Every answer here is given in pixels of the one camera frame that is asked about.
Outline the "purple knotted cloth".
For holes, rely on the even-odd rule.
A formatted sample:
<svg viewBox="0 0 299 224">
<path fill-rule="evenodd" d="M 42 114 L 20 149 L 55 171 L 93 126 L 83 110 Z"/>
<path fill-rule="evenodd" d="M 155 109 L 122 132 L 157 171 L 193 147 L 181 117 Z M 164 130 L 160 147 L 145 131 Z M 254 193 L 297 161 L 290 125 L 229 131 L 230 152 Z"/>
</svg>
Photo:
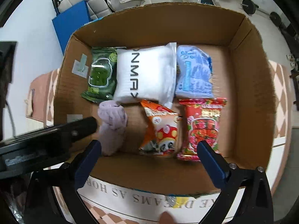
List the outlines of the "purple knotted cloth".
<svg viewBox="0 0 299 224">
<path fill-rule="evenodd" d="M 101 119 L 99 142 L 102 155 L 111 156 L 122 146 L 128 122 L 124 107 L 114 100 L 99 104 L 98 116 Z"/>
</svg>

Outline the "green snack packet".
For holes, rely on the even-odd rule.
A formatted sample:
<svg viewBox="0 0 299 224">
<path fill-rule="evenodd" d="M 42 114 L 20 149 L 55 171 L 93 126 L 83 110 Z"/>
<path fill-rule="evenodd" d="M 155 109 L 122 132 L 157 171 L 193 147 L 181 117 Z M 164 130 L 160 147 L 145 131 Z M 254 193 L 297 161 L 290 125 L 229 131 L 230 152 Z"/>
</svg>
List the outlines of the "green snack packet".
<svg viewBox="0 0 299 224">
<path fill-rule="evenodd" d="M 82 98 L 96 104 L 113 99 L 117 86 L 117 49 L 118 47 L 92 48 L 88 87 L 81 93 Z"/>
</svg>

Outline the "red snack packet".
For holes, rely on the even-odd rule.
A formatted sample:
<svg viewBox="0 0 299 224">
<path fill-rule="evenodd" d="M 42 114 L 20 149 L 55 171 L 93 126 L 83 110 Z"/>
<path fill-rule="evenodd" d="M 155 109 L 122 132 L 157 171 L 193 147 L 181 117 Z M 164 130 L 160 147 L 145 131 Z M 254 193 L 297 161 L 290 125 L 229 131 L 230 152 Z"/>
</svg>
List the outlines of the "red snack packet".
<svg viewBox="0 0 299 224">
<path fill-rule="evenodd" d="M 180 99 L 185 108 L 187 138 L 177 158 L 183 161 L 199 161 L 197 145 L 206 141 L 218 153 L 218 132 L 222 108 L 226 98 Z"/>
</svg>

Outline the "orange mushroom snack packet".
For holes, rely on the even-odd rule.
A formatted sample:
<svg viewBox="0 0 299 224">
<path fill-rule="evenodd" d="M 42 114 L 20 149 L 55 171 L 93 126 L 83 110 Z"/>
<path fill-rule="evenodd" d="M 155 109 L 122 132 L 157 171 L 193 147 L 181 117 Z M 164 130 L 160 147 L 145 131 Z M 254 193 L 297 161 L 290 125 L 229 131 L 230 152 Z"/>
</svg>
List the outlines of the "orange mushroom snack packet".
<svg viewBox="0 0 299 224">
<path fill-rule="evenodd" d="M 178 148 L 180 114 L 148 100 L 142 100 L 141 105 L 148 122 L 139 153 L 162 157 L 173 156 Z"/>
</svg>

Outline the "blue tissue pack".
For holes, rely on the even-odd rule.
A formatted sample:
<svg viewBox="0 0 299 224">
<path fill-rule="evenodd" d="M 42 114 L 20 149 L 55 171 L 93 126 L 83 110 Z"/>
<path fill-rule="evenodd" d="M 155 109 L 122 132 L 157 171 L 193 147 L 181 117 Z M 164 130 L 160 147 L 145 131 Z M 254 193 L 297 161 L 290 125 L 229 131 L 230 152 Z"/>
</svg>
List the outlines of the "blue tissue pack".
<svg viewBox="0 0 299 224">
<path fill-rule="evenodd" d="M 213 98 L 212 61 L 207 53 L 196 46 L 180 45 L 177 47 L 177 65 L 177 98 Z"/>
</svg>

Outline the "white NMAX soft pack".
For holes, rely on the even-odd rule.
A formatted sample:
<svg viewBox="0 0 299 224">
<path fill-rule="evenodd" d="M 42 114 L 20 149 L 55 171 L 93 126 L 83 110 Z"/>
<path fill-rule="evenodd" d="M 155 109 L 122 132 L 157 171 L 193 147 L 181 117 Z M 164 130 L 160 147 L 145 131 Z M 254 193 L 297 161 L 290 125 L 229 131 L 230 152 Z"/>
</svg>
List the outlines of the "white NMAX soft pack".
<svg viewBox="0 0 299 224">
<path fill-rule="evenodd" d="M 176 87 L 177 43 L 145 49 L 117 49 L 117 87 L 113 99 L 121 104 L 157 101 L 172 107 Z"/>
</svg>

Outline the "blue folded mat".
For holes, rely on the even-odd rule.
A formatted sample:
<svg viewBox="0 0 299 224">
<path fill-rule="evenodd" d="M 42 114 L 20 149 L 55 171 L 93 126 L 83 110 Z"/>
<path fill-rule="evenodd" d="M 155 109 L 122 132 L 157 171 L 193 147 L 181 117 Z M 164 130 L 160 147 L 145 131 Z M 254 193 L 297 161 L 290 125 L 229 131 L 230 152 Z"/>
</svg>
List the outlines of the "blue folded mat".
<svg viewBox="0 0 299 224">
<path fill-rule="evenodd" d="M 80 1 L 64 12 L 58 10 L 59 0 L 52 0 L 52 5 L 56 12 L 56 17 L 52 20 L 59 45 L 64 54 L 71 35 L 86 23 L 91 22 L 86 1 Z"/>
</svg>

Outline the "open cardboard box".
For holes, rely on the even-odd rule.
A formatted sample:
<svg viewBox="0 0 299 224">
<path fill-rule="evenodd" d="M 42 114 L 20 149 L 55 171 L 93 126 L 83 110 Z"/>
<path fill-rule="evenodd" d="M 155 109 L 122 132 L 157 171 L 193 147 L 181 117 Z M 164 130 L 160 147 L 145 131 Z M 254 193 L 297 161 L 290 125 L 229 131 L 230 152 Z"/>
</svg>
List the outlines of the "open cardboard box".
<svg viewBox="0 0 299 224">
<path fill-rule="evenodd" d="M 129 104 L 126 138 L 121 151 L 101 157 L 91 176 L 114 185 L 155 194 L 196 195 L 215 190 L 203 165 L 174 156 L 147 156 L 138 148 L 147 129 L 140 101 L 172 103 L 183 115 L 185 107 L 166 85 L 170 70 L 154 59 L 143 59 L 141 49 L 168 43 L 191 45 L 212 60 L 215 97 L 226 98 L 220 115 L 218 146 L 226 160 L 240 167 L 267 167 L 274 137 L 276 97 L 268 59 L 258 29 L 243 14 L 196 3 L 160 3 L 112 13 L 75 31 L 67 44 L 54 96 L 54 123 L 74 115 L 97 117 L 97 106 L 81 94 L 88 80 L 73 73 L 74 63 L 92 48 L 131 50 L 120 75 L 128 78 Z"/>
</svg>

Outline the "grey quilted chair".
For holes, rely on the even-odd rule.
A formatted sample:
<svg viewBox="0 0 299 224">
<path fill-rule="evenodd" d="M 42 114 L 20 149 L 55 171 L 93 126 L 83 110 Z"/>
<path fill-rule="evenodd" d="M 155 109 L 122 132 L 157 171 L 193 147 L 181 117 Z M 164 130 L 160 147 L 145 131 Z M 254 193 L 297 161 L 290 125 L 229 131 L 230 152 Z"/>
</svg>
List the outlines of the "grey quilted chair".
<svg viewBox="0 0 299 224">
<path fill-rule="evenodd" d="M 52 5 L 58 15 L 81 1 L 86 1 L 91 20 L 102 18 L 113 12 L 107 0 L 52 0 Z"/>
</svg>

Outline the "floor barbell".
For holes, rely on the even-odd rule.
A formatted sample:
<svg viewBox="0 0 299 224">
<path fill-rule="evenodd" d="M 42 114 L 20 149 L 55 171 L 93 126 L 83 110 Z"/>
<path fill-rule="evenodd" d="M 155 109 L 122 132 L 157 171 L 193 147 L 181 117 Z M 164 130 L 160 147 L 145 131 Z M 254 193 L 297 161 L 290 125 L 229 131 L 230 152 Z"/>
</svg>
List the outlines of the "floor barbell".
<svg viewBox="0 0 299 224">
<path fill-rule="evenodd" d="M 240 5 L 243 11 L 249 16 L 255 14 L 256 11 L 259 11 L 268 15 L 275 26 L 279 27 L 282 24 L 281 17 L 276 12 L 269 13 L 266 10 L 261 9 L 259 5 L 255 4 L 252 0 L 242 0 Z"/>
</svg>

